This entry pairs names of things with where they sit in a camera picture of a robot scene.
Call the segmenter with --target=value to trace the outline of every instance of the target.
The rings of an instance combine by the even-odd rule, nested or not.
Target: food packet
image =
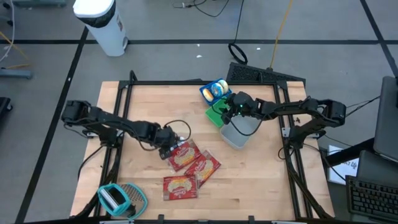
[[[172,156],[167,158],[167,163],[175,171],[179,171],[201,156],[198,146],[193,140],[188,140],[172,151]]]
[[[197,178],[194,175],[163,178],[163,200],[197,197],[198,185]]]
[[[221,163],[205,151],[202,155],[185,171],[184,175],[196,175],[198,188],[221,166]]]

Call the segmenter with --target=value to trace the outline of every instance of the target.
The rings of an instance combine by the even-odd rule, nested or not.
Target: gray floor
[[[196,9],[173,9],[171,0],[117,0],[130,39],[233,39],[240,0],[231,0],[218,18]],[[288,0],[245,1],[238,38],[274,39]],[[395,0],[367,0],[385,39],[398,39]],[[216,12],[224,0],[208,1],[204,10]],[[83,25],[65,8],[17,9],[16,39],[77,40]],[[11,30],[0,22],[0,30]],[[376,40],[359,1],[296,0],[287,19],[283,39]],[[249,65],[267,68],[273,45],[241,44]],[[19,45],[30,57],[32,80],[0,79],[0,96],[12,99],[14,110],[0,135],[0,223],[14,222],[44,142],[55,106],[77,45]],[[398,45],[390,45],[398,57]],[[226,77],[233,59],[225,44],[129,45],[122,57],[105,56],[99,45],[85,45],[68,99],[98,99],[101,82],[128,78],[133,69],[139,80],[213,80]],[[1,67],[24,63],[15,50]],[[274,70],[307,79],[307,93],[347,105],[374,98],[381,78],[393,76],[380,45],[280,45]],[[350,116],[340,128],[327,129],[330,137],[348,144],[374,134],[377,103]],[[328,139],[329,144],[344,147]],[[76,173],[86,140],[64,130],[55,132],[26,221],[66,218],[75,194]],[[330,184],[338,218],[347,219],[342,186]]]

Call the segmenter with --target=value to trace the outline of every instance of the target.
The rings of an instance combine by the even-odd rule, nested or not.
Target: black keyboard
[[[346,176],[348,210],[370,218],[398,221],[398,186]]]

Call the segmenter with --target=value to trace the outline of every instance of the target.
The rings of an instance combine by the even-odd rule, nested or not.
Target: gray container
[[[244,134],[252,133],[260,123],[260,120],[248,116],[235,116],[231,120]],[[250,136],[243,136],[240,134],[231,123],[224,125],[220,129],[220,133],[224,141],[237,150],[242,150],[250,138]]]

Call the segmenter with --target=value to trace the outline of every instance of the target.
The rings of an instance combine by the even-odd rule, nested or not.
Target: wooden tabletop
[[[306,97],[302,82],[288,82],[288,88],[291,101]],[[118,183],[132,182],[146,194],[149,205],[139,219],[153,220],[164,214],[168,220],[247,220],[249,215],[254,215],[256,220],[293,220],[286,165],[277,157],[282,147],[278,119],[263,122],[244,150],[234,150],[221,139],[219,129],[206,117],[208,106],[198,89],[196,85],[134,85],[132,88],[128,119],[160,125],[183,119],[191,126],[191,138],[199,149],[209,150],[222,163],[199,189],[198,198],[163,201],[163,177],[182,175],[185,169],[173,174],[157,151],[142,150],[137,140],[126,135]],[[240,85],[231,86],[231,89],[236,93],[244,91],[253,98],[275,101],[271,86]],[[118,82],[103,82],[97,105],[112,113],[117,91]],[[125,94],[126,91],[121,105],[124,105]],[[300,124],[297,125],[310,119],[305,114],[298,117]],[[173,123],[171,127],[180,136],[188,134],[183,124]],[[305,143],[318,147],[314,139],[307,139]],[[85,157],[98,146],[98,139],[89,140]],[[80,212],[98,189],[104,152],[92,158],[82,169],[71,215]],[[308,189],[326,212],[334,215],[319,152],[305,146],[301,153]],[[304,217],[302,194],[298,187],[297,192]]]

